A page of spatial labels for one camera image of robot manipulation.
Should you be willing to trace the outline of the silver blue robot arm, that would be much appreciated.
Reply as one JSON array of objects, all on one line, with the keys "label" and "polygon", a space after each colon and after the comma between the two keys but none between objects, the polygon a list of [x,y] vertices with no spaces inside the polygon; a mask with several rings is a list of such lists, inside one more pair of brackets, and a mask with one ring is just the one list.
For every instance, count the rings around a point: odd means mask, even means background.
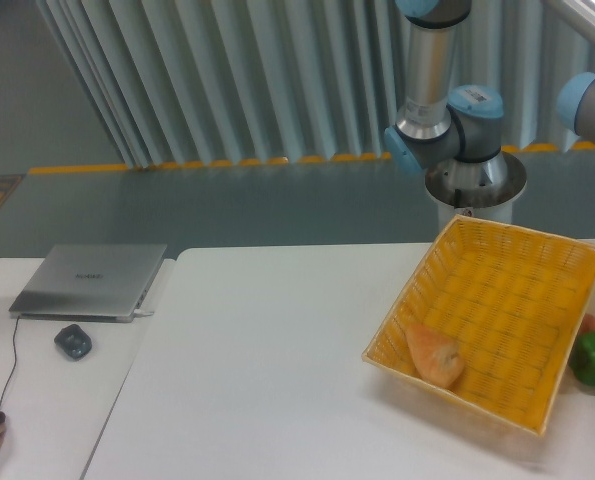
[{"label": "silver blue robot arm", "polygon": [[[501,151],[500,94],[482,85],[449,91],[456,27],[472,1],[394,1],[410,22],[405,102],[384,142],[404,171],[426,172],[438,204],[439,229],[454,214],[511,222],[512,204],[526,186],[523,164]],[[591,1],[546,1],[582,35],[595,29]],[[561,123],[595,144],[595,73],[572,77],[556,102]]]}]

